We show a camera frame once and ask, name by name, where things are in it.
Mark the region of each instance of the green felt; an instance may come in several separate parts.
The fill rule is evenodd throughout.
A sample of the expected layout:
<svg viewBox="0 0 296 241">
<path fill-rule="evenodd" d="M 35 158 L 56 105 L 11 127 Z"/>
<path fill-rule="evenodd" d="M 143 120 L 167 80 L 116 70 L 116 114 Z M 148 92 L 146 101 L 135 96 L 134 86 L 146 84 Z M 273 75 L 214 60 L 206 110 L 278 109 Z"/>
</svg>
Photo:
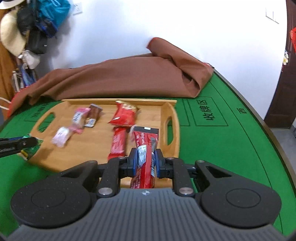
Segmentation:
<svg viewBox="0 0 296 241">
<path fill-rule="evenodd" d="M 22 110 L 4 126 L 0 137 L 22 136 L 35 122 L 59 102 L 43 99 Z M 180 122 L 180 158 L 187 163 L 206 160 L 276 190 L 282 208 L 274 226 L 283 234 L 296 228 L 296 200 L 288 175 L 270 140 L 242 101 L 217 76 L 213 75 L 195 99 L 177 99 L 175 109 Z M 54 117 L 39 127 L 43 131 Z M 168 142 L 173 138 L 168 126 Z M 17 155 L 0 159 L 0 232 L 9 235 L 17 223 L 10 213 L 13 193 L 28 183 L 50 174 L 32 166 Z"/>
</svg>

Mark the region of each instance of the brown cloth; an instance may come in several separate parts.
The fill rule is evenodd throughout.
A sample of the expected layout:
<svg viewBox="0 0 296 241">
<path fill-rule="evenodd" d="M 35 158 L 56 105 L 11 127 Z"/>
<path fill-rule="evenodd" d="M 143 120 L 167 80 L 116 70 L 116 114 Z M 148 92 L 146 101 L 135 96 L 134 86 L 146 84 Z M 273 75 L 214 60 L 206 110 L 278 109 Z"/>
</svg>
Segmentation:
<svg viewBox="0 0 296 241">
<path fill-rule="evenodd" d="M 0 10 L 0 21 L 9 10 Z M 0 97 L 11 100 L 15 94 L 11 85 L 12 71 L 16 69 L 15 57 L 2 45 L 0 41 Z M 0 105 L 9 107 L 9 104 L 0 100 Z M 2 110 L 3 117 L 6 119 L 7 110 Z"/>
<path fill-rule="evenodd" d="M 13 113 L 25 98 L 55 100 L 104 97 L 196 97 L 213 69 L 161 38 L 147 48 L 152 54 L 112 59 L 75 69 L 56 69 L 21 90 L 12 100 Z"/>
</svg>

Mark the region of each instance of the tray handle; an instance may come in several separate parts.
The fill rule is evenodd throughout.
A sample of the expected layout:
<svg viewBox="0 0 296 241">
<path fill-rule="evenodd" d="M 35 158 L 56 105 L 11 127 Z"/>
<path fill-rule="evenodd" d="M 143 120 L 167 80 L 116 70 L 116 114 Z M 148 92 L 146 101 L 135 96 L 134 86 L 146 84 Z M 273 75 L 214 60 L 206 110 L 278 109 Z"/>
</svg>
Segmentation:
<svg viewBox="0 0 296 241">
<path fill-rule="evenodd" d="M 172 119 L 173 140 L 168 145 L 168 123 Z M 160 148 L 164 157 L 179 157 L 180 151 L 180 126 L 179 119 L 174 107 L 165 103 L 161 107 L 161 129 L 160 129 Z"/>
<path fill-rule="evenodd" d="M 33 137 L 40 138 L 44 140 L 47 136 L 50 135 L 52 127 L 57 123 L 58 119 L 63 116 L 65 109 L 69 106 L 69 103 L 67 101 L 59 103 L 52 107 L 50 110 L 48 110 L 33 126 L 30 134 Z M 38 130 L 38 127 L 40 124 L 45 120 L 46 117 L 48 117 L 50 114 L 54 114 L 55 118 L 53 121 L 48 125 L 48 127 L 45 129 L 44 132 L 40 132 Z"/>
</svg>

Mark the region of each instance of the white wall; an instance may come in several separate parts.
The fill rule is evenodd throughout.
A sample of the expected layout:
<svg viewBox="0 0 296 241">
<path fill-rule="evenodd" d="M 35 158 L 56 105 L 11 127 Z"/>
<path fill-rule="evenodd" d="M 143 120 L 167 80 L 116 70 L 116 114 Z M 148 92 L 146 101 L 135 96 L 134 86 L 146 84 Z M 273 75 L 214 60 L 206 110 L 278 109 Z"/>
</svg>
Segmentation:
<svg viewBox="0 0 296 241">
<path fill-rule="evenodd" d="M 285 0 L 74 0 L 70 15 L 38 67 L 40 75 L 149 52 L 161 37 L 212 64 L 264 118 L 286 44 Z M 279 24 L 265 16 L 276 11 Z"/>
</svg>

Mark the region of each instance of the wooden tray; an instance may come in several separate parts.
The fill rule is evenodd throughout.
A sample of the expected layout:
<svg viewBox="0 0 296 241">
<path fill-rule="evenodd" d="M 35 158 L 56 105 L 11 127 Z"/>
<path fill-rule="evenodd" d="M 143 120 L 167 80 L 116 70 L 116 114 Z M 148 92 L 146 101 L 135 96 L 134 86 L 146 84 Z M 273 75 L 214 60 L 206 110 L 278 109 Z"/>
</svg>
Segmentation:
<svg viewBox="0 0 296 241">
<path fill-rule="evenodd" d="M 113 138 L 113 126 L 108 122 L 116 111 L 117 99 L 64 99 L 63 102 L 52 107 L 35 124 L 31 135 L 43 141 L 40 149 L 29 160 L 30 163 L 55 172 L 61 172 L 88 160 L 96 160 L 99 164 L 107 162 L 107 156 Z M 159 129 L 160 148 L 165 157 L 179 157 L 180 149 L 180 128 L 179 120 L 174 109 L 176 100 L 160 99 L 121 99 L 140 108 L 136 124 Z M 84 128 L 82 134 L 74 134 L 63 148 L 58 148 L 51 143 L 56 131 L 61 126 L 70 126 L 75 110 L 78 107 L 88 107 L 96 104 L 103 108 L 96 125 L 93 128 Z M 54 114 L 55 119 L 49 124 L 44 132 L 39 132 L 38 127 L 44 119 Z M 167 125 L 172 120 L 173 140 L 167 143 Z M 130 153 L 135 143 L 127 139 L 126 154 Z M 121 186 L 129 186 L 131 178 L 121 180 Z M 155 180 L 155 187 L 171 186 L 171 180 Z"/>
</svg>

